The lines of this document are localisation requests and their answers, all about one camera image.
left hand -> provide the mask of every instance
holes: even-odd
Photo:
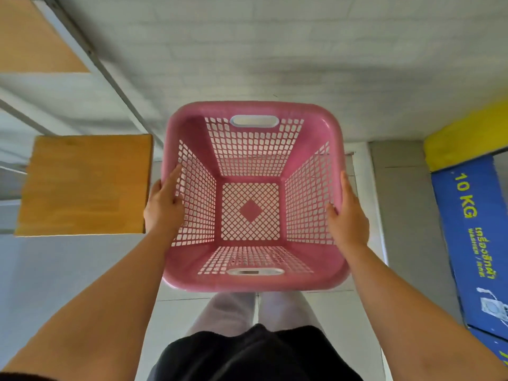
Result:
[[[161,184],[159,179],[152,186],[144,211],[147,233],[158,230],[162,233],[171,233],[173,237],[178,234],[185,215],[183,197],[181,195],[175,197],[176,182],[181,172],[182,166],[178,165],[164,184]]]

blue sign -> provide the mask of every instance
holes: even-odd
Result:
[[[469,327],[469,331],[508,366],[508,341]]]
[[[468,325],[508,340],[508,215],[492,155],[432,174]]]

person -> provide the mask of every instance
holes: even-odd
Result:
[[[178,166],[150,192],[147,234],[122,260],[62,307],[0,373],[2,381],[131,381],[156,301],[165,253],[184,219]],[[388,268],[368,247],[369,223],[343,173],[339,214],[328,227],[393,379],[506,381],[508,369],[463,326]],[[152,380],[360,380],[326,339],[298,292],[217,294],[187,337],[170,344]]]

hand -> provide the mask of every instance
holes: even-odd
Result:
[[[340,174],[342,186],[342,209],[339,215],[333,204],[326,206],[328,229],[337,247],[344,251],[352,246],[367,246],[369,241],[369,220],[360,207],[360,201],[352,191],[345,171]]]
[[[173,238],[178,233],[185,215],[182,196],[175,197],[176,182],[181,172],[182,166],[178,165],[164,184],[161,184],[159,179],[152,186],[144,211],[147,233],[157,230],[164,234],[172,234]]]

wooden board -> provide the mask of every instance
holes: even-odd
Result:
[[[0,72],[89,72],[30,0],[0,0]]]
[[[143,233],[151,135],[37,137],[16,236]]]

